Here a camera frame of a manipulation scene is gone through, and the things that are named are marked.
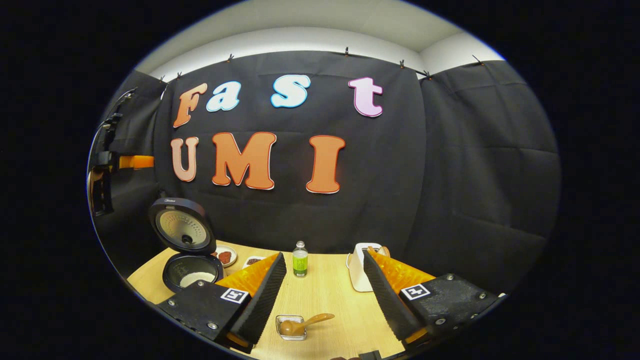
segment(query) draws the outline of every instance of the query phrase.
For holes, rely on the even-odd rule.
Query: small bowl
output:
[[[302,316],[298,316],[298,315],[278,315],[278,316],[276,316],[276,330],[278,331],[278,335],[280,335],[281,338],[283,338],[284,340],[291,340],[291,341],[302,341],[302,340],[307,338],[307,330],[306,329],[305,329],[304,335],[300,335],[300,336],[286,336],[286,335],[283,335],[280,332],[280,326],[282,325],[282,322],[285,321],[285,320],[290,320],[292,322],[297,322],[297,323],[305,322],[305,319],[303,319]]]

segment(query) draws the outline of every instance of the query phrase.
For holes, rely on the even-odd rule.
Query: wooden table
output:
[[[225,276],[242,269],[249,256],[266,257],[277,252],[219,240],[217,244],[227,245],[237,252],[236,262],[225,268]],[[162,281],[162,271],[174,254],[176,252],[172,249],[162,251],[127,279],[154,304],[173,296]],[[360,293],[353,289],[345,266],[347,254],[309,254],[308,272],[303,278],[292,274],[291,252],[282,254],[287,264],[287,275],[251,357],[329,360],[340,356],[349,359],[375,350],[380,351],[382,357],[404,351],[388,326],[374,293]],[[286,341],[276,332],[277,315],[300,315],[308,319],[319,313],[331,313],[335,318],[311,325],[305,341]]]

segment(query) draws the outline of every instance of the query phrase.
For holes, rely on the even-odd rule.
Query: open rice cooker lid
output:
[[[151,205],[149,220],[163,243],[177,252],[209,255],[216,251],[204,208],[191,200],[160,198]]]

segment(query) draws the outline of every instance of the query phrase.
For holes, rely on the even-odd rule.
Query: orange strap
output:
[[[118,168],[133,168],[134,170],[145,167],[154,167],[154,157],[144,155],[121,156]]]

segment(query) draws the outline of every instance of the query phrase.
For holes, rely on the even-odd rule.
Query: pink letter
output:
[[[368,117],[382,114],[382,106],[373,105],[373,94],[382,95],[382,87],[373,85],[372,78],[360,78],[349,81],[349,87],[355,88],[353,105],[359,113]]]

